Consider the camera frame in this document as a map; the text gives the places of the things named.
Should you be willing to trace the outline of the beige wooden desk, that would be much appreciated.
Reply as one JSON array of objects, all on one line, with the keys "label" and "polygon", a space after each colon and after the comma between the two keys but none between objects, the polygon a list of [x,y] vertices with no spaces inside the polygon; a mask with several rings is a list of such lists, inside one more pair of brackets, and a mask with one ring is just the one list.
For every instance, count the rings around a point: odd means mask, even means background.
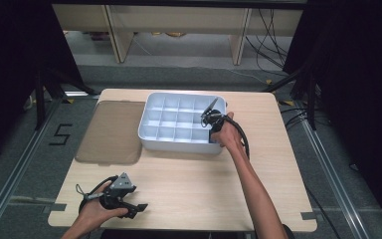
[{"label": "beige wooden desk", "polygon": [[135,32],[221,34],[229,37],[232,62],[241,63],[249,35],[291,37],[300,10],[55,4],[53,10],[68,31],[107,32],[115,60],[125,61]]}]

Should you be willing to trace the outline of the aluminium floor rail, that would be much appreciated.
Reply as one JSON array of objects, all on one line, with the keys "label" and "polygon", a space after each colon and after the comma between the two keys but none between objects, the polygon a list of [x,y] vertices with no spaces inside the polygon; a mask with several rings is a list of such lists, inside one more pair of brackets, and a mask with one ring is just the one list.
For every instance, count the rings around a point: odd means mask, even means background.
[{"label": "aluminium floor rail", "polygon": [[44,137],[51,118],[61,103],[62,100],[51,100],[48,108],[45,110],[45,118],[37,127],[34,128],[27,145],[23,148],[16,164],[6,177],[5,183],[0,188],[0,219],[11,200],[11,196],[31,163],[33,155]]},{"label": "aluminium floor rail", "polygon": [[323,146],[317,132],[313,130],[309,122],[304,119],[302,121],[304,131],[313,147],[317,159],[324,171],[325,177],[333,191],[337,203],[344,215],[346,222],[355,239],[371,239],[369,232],[363,222],[360,214],[355,208],[346,188],[342,184],[337,171],[335,170],[330,157],[328,156],[325,147]]}]

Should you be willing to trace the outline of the white divided storage box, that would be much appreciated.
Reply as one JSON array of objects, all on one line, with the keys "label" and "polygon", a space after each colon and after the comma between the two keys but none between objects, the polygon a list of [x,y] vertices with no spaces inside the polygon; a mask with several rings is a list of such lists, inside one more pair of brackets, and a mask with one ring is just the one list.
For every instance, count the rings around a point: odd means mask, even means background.
[{"label": "white divided storage box", "polygon": [[138,127],[146,149],[219,154],[211,140],[212,125],[205,118],[224,115],[227,103],[220,96],[152,93],[147,97]]}]

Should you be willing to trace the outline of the black curtain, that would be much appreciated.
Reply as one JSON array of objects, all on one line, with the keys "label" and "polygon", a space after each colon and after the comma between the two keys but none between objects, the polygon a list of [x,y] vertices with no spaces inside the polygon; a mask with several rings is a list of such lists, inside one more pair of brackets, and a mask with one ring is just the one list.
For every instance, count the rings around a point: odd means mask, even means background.
[{"label": "black curtain", "polygon": [[315,81],[343,144],[382,208],[382,0],[306,0],[285,70]]},{"label": "black curtain", "polygon": [[0,0],[0,144],[41,79],[83,83],[51,0]]}]

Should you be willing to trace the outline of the person's left hand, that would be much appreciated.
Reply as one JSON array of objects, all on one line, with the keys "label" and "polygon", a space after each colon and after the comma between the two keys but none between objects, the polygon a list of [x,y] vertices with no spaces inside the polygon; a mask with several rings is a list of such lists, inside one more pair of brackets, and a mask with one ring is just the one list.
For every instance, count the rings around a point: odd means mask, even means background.
[{"label": "person's left hand", "polygon": [[128,210],[126,208],[105,209],[98,199],[93,199],[86,203],[81,210],[76,225],[86,232],[98,229],[107,220],[123,216]]}]

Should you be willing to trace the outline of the person's right hand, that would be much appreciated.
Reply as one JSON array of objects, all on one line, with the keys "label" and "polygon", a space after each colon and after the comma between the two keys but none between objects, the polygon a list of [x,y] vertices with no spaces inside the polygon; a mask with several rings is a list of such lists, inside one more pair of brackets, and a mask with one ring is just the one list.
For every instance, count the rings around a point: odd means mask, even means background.
[{"label": "person's right hand", "polygon": [[242,137],[238,130],[230,123],[225,121],[222,129],[212,134],[222,147],[227,149],[242,149]]}]

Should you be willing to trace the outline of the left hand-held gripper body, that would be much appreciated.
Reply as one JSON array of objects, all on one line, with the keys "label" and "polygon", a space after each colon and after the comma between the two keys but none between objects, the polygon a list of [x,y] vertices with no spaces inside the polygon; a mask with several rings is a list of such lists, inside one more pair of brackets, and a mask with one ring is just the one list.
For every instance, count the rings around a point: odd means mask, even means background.
[{"label": "left hand-held gripper body", "polygon": [[123,197],[128,193],[132,193],[135,189],[136,186],[130,181],[128,175],[123,172],[115,181],[103,190],[99,202],[105,209],[134,209],[135,206],[124,202]]}]

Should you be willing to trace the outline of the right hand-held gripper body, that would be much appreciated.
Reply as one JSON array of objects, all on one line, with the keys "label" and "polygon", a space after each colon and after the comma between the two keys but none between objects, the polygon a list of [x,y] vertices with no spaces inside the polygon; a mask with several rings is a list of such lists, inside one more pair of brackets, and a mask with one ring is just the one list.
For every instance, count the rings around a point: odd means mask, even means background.
[{"label": "right hand-held gripper body", "polygon": [[206,127],[207,125],[210,125],[210,132],[220,131],[225,120],[225,115],[214,109],[217,100],[218,99],[215,98],[213,102],[200,115],[201,126]]}]

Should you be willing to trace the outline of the brown translucent box lid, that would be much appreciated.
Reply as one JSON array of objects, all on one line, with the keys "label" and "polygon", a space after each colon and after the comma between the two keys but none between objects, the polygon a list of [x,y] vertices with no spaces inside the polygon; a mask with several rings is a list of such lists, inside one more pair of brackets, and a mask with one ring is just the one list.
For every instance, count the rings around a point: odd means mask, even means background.
[{"label": "brown translucent box lid", "polygon": [[145,102],[100,101],[82,139],[75,160],[101,165],[133,165],[142,145],[138,126]]}]

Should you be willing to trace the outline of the black metal stand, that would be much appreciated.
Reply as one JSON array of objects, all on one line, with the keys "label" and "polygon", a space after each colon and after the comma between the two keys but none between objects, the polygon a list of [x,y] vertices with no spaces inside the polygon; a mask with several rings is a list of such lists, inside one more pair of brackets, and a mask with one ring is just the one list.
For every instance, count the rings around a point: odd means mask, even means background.
[{"label": "black metal stand", "polygon": [[284,85],[294,81],[294,86],[290,91],[290,96],[294,100],[301,100],[303,96],[307,96],[307,120],[312,130],[316,130],[314,122],[314,105],[315,105],[315,77],[312,70],[308,66],[302,66],[289,76],[284,77],[277,83],[268,86],[263,93],[272,93]]},{"label": "black metal stand", "polygon": [[85,85],[80,73],[77,73],[73,77],[54,68],[40,68],[37,71],[35,77],[35,95],[37,109],[36,129],[39,129],[46,120],[44,90],[47,90],[52,100],[62,100],[67,96],[62,88],[62,84],[71,85],[90,96],[99,95],[99,91],[96,91]]}]

